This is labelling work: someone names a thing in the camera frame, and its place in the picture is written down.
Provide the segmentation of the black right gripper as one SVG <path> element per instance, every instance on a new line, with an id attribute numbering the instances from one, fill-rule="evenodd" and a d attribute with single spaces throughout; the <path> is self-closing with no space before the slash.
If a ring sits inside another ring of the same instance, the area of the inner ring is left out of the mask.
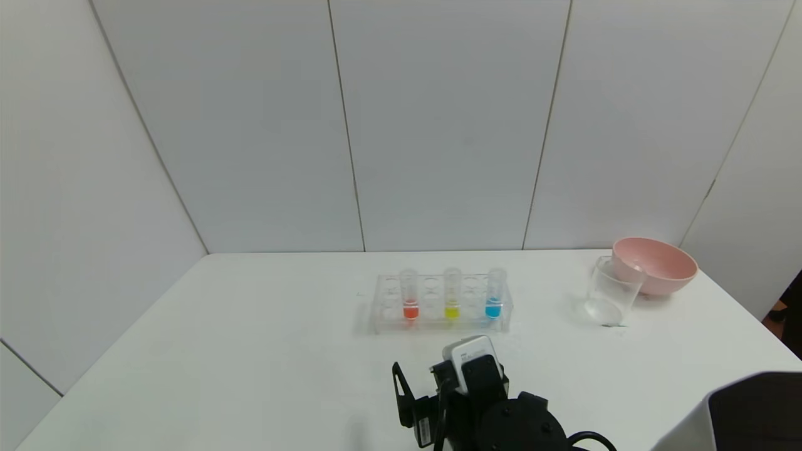
<path id="1" fill-rule="evenodd" d="M 439 450 L 445 448 L 457 450 L 458 392 L 421 397 L 416 400 L 397 361 L 392 365 L 392 376 L 399 422 L 406 428 L 413 428 L 419 448 L 436 449 L 437 439 L 441 437 L 443 440 Z"/>

